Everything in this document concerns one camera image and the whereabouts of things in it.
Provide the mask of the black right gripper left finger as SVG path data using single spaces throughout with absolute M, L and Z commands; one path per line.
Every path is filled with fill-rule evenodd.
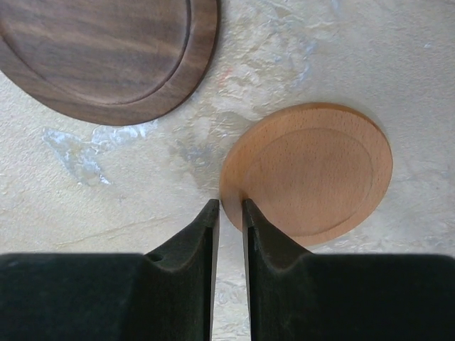
M 220 203 L 146 254 L 1 256 L 2 340 L 209 340 Z

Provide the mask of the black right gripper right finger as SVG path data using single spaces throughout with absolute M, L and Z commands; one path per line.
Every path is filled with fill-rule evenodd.
M 454 259 L 314 254 L 242 203 L 253 340 L 453 340 Z

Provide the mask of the light orange wood coaster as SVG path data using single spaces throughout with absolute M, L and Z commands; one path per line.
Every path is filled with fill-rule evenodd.
M 328 242 L 367 219 L 392 177 L 392 151 L 381 128 L 340 104 L 281 109 L 248 129 L 227 153 L 220 197 L 242 228 L 251 199 L 283 233 L 303 246 Z

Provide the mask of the dark wood coaster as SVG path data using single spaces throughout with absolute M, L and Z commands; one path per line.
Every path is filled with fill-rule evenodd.
M 66 116 L 140 124 L 195 92 L 220 17 L 219 1 L 2 1 L 1 71 Z

